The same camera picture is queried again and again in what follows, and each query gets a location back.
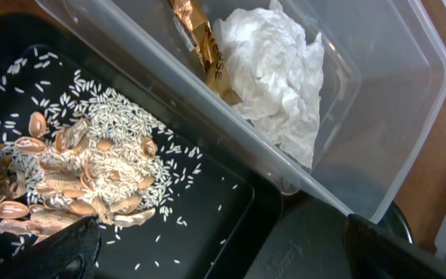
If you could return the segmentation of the clear plastic bin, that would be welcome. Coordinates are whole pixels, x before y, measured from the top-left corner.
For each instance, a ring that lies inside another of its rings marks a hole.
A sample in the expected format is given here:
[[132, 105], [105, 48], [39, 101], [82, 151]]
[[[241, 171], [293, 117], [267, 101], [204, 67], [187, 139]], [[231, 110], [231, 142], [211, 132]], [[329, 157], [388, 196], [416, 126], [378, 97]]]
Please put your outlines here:
[[446, 97], [446, 49], [419, 1], [285, 1], [325, 50], [312, 168], [279, 150], [203, 82], [166, 1], [43, 1], [42, 8], [169, 110], [277, 185], [379, 222]]

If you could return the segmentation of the white napkin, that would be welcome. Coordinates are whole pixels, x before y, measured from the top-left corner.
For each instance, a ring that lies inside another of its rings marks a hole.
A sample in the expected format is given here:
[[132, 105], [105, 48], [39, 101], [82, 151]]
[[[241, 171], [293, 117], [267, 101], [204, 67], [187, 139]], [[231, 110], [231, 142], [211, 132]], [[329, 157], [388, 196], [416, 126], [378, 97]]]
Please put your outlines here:
[[213, 34], [226, 62], [239, 115], [306, 168], [320, 128], [324, 46], [318, 33], [307, 43], [302, 25], [280, 2], [236, 9], [217, 19]]

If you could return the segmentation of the black rectangular tray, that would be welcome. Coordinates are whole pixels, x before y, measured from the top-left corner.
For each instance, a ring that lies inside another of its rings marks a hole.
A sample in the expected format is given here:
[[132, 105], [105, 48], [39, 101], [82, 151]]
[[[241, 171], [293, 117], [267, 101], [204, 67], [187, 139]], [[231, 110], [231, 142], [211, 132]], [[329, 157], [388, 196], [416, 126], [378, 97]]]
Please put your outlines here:
[[[196, 142], [186, 121], [150, 90], [131, 81], [76, 37], [30, 14], [0, 16], [0, 139], [27, 129], [38, 102], [56, 103], [74, 71], [119, 90], [175, 131], [173, 155], [190, 188], [171, 186], [173, 214], [145, 225], [99, 229], [93, 278], [242, 278], [282, 211], [280, 193], [226, 152], [187, 153]], [[0, 234], [0, 264], [14, 257], [14, 237]]]

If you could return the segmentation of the gold foil wrapper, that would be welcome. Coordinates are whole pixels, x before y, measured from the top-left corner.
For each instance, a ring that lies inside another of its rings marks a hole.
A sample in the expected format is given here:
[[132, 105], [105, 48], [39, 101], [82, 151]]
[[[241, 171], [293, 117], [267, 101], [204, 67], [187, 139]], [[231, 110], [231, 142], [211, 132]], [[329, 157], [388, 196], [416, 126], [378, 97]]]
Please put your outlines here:
[[228, 105], [242, 100], [232, 89], [221, 51], [203, 9], [194, 0], [169, 0], [173, 21], [187, 49], [203, 68], [204, 83]]

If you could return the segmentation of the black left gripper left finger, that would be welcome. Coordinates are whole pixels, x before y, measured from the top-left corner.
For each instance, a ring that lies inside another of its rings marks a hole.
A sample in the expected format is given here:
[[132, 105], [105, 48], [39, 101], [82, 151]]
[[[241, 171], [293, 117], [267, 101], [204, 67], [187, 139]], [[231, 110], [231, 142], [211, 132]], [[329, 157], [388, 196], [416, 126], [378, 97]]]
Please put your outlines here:
[[101, 249], [95, 217], [86, 217], [0, 263], [0, 279], [93, 278]]

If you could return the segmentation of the food scraps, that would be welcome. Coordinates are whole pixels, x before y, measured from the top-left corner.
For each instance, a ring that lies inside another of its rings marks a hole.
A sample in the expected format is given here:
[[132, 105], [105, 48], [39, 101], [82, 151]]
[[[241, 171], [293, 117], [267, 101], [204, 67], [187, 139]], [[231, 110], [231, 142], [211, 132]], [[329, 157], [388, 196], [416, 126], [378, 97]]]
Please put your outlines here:
[[0, 234], [23, 251], [80, 217], [127, 229], [173, 214], [172, 184], [190, 188], [173, 155], [175, 131], [111, 86], [74, 71], [56, 103], [42, 99], [27, 129], [0, 139], [0, 171], [13, 196], [0, 204]]

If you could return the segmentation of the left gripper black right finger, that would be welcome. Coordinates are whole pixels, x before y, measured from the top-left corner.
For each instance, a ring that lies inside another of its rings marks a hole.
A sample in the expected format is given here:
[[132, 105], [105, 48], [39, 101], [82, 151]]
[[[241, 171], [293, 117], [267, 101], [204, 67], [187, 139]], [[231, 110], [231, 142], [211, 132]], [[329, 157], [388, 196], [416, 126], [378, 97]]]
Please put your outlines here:
[[351, 214], [343, 245], [353, 278], [446, 279], [446, 262]]

